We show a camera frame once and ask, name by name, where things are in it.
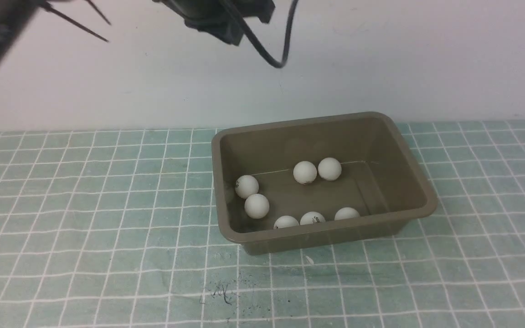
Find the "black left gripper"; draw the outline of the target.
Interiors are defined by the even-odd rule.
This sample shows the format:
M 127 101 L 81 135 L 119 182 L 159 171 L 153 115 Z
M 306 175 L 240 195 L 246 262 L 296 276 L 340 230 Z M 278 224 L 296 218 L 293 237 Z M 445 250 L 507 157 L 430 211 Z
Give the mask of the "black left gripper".
M 226 44 L 239 46 L 243 31 L 218 0 L 155 0 L 179 15 L 184 25 L 208 33 Z M 242 18 L 257 17 L 268 24 L 275 4 L 272 0 L 231 0 Z

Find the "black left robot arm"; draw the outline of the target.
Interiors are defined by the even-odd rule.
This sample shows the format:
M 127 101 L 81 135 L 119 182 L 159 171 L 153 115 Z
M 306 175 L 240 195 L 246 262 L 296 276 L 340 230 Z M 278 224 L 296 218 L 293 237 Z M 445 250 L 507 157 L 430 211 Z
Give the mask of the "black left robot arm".
M 272 57 L 245 20 L 256 17 L 261 23 L 269 23 L 275 10 L 272 0 L 163 0 L 162 4 L 179 15 L 186 27 L 208 33 L 223 43 L 238 46 L 243 37 L 248 38 L 260 56 L 271 62 Z M 96 38 L 100 37 L 58 11 L 50 0 L 0 0 L 0 60 L 40 9 Z

